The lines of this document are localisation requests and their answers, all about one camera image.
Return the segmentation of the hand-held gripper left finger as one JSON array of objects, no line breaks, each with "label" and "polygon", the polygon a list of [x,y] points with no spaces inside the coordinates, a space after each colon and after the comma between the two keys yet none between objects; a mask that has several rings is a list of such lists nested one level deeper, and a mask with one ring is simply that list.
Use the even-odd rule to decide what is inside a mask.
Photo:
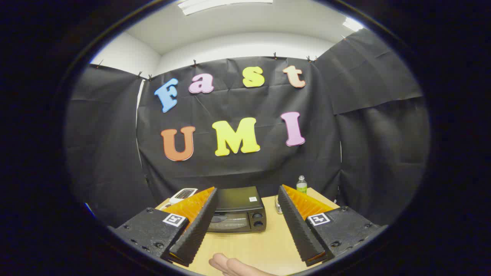
[{"label": "hand-held gripper left finger", "polygon": [[211,223],[217,193],[210,187],[163,211],[146,208],[112,230],[143,253],[188,267]]}]

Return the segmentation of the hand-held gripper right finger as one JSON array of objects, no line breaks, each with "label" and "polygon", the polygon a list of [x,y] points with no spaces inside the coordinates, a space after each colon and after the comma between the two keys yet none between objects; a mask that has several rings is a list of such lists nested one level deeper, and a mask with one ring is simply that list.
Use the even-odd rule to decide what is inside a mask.
[{"label": "hand-held gripper right finger", "polygon": [[332,208],[282,185],[278,201],[300,258],[307,266],[346,255],[384,231],[348,206]]}]

